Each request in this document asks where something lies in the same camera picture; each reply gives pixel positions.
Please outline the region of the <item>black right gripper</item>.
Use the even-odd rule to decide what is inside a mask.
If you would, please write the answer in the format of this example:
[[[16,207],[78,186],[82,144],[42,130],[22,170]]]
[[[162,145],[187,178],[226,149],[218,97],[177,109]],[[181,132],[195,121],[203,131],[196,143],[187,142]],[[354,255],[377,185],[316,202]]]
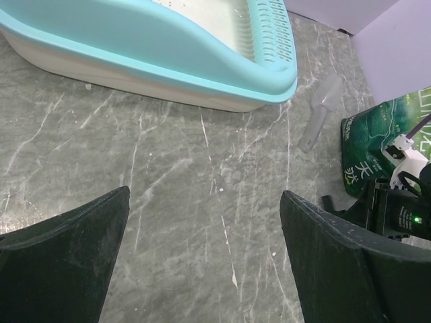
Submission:
[[[360,198],[347,210],[337,211],[329,195],[322,197],[324,211],[372,233],[400,241],[415,236],[430,239],[430,186],[421,190],[395,190],[388,181],[371,180]]]

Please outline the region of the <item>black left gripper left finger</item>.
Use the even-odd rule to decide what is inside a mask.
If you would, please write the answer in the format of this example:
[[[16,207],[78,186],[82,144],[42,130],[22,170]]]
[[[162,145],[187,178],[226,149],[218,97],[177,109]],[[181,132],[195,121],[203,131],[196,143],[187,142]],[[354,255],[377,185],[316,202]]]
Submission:
[[[129,216],[118,187],[1,235],[2,322],[98,322]]]

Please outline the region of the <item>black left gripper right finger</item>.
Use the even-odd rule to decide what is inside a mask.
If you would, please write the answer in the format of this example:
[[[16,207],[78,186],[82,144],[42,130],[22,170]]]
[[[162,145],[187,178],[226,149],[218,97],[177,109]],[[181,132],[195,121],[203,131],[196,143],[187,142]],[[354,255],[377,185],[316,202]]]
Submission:
[[[305,322],[429,322],[430,251],[374,234],[292,191],[281,226]]]

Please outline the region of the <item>green litter bag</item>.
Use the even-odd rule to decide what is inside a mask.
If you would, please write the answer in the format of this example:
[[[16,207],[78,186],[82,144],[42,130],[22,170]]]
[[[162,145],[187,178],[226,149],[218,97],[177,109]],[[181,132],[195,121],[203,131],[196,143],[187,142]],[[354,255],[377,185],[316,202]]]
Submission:
[[[341,122],[341,165],[345,191],[358,198],[369,180],[389,179],[395,165],[383,155],[430,114],[430,88],[383,102]]]

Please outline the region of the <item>clear plastic scoop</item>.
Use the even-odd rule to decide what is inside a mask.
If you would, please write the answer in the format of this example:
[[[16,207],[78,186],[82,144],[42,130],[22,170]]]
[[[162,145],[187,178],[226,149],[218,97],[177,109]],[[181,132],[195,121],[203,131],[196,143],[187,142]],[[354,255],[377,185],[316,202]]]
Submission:
[[[319,85],[310,101],[310,118],[298,144],[300,150],[309,153],[316,144],[326,119],[341,102],[343,81],[336,73],[328,75]]]

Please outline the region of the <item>teal and white litter box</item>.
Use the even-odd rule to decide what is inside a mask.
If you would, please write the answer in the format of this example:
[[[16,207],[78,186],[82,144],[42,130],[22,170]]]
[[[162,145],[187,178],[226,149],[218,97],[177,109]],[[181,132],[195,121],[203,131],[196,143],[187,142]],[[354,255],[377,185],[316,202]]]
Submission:
[[[1,33],[45,71],[204,108],[253,111],[298,84],[283,1],[2,1]]]

